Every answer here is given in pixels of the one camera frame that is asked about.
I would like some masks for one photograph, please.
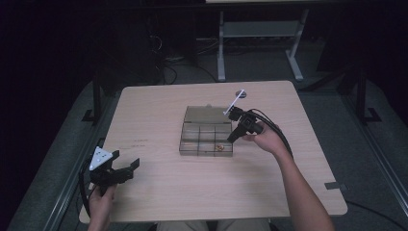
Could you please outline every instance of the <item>human hand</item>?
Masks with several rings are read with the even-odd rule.
[[[245,141],[254,141],[259,147],[272,153],[275,158],[279,155],[290,155],[285,144],[272,129],[262,121],[258,122],[258,124],[264,128],[261,134],[245,135],[242,139]]]
[[[101,196],[101,189],[99,186],[89,197],[90,222],[88,230],[101,231],[108,230],[110,220],[110,213],[113,207],[113,200],[115,198],[115,190],[117,185],[110,186],[105,194]]]

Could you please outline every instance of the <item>wooden table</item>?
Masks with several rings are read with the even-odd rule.
[[[259,109],[280,126],[294,159],[330,215],[347,211],[335,178],[291,82],[247,82],[126,88],[104,149],[120,150],[113,168],[140,158],[135,178],[119,185],[112,221],[289,217],[282,175],[273,156],[255,143],[234,143],[233,157],[181,156],[179,143],[188,106]],[[88,222],[81,212],[80,220]]]

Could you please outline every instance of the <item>left hand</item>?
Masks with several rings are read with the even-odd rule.
[[[117,185],[110,186],[105,194],[101,196],[100,187],[96,186],[95,190],[89,197],[89,210],[90,210],[90,231],[102,231],[108,230],[110,220],[110,214],[113,207],[113,201],[115,199],[115,191]]]

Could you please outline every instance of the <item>black cable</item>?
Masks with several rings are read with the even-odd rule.
[[[288,149],[288,152],[289,152],[289,153],[291,154],[291,156],[293,157],[292,149],[291,149],[291,146],[289,145],[288,140],[286,139],[286,137],[285,137],[285,135],[283,134],[282,130],[281,130],[278,126],[276,126],[276,124],[274,124],[274,123],[272,122],[272,120],[270,120],[270,118],[268,118],[267,116],[266,116],[266,117],[263,117],[263,116],[261,116],[261,115],[258,115],[258,114],[256,114],[256,113],[252,112],[251,110],[249,110],[249,111],[246,112],[246,113],[249,114],[249,115],[255,116],[255,117],[258,118],[259,120],[263,121],[270,129],[272,129],[272,130],[278,135],[278,137],[282,140],[282,142],[283,142],[283,143],[285,144],[285,146],[286,146],[286,149]]]
[[[385,216],[385,215],[383,215],[383,214],[381,214],[381,213],[379,213],[379,212],[377,212],[377,211],[375,211],[375,210],[373,210],[373,209],[371,209],[371,208],[368,208],[368,207],[366,207],[366,206],[357,204],[357,203],[352,202],[352,201],[349,201],[349,200],[346,200],[345,202],[348,203],[348,204],[351,204],[351,205],[353,205],[353,206],[359,207],[359,208],[361,208],[361,209],[368,210],[368,211],[370,211],[370,212],[372,212],[372,213],[374,213],[374,214],[376,214],[376,215],[378,215],[378,216],[380,216],[380,217],[382,217],[382,218],[388,220],[389,222],[393,223],[394,225],[398,226],[401,230],[408,231],[404,226],[402,226],[401,224],[399,224],[398,222],[396,222],[394,219],[392,219],[392,218],[390,218],[390,217],[387,217],[387,216]]]

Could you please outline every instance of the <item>human arm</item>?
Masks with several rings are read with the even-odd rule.
[[[110,186],[105,194],[101,196],[99,186],[89,197],[90,222],[89,231],[108,230],[110,220],[110,213],[113,207],[113,200],[115,198],[115,190],[117,185]]]
[[[283,177],[289,211],[296,231],[335,230],[333,222],[315,192],[309,186],[284,143],[263,122],[259,135],[245,135],[245,141],[254,141],[275,157]]]

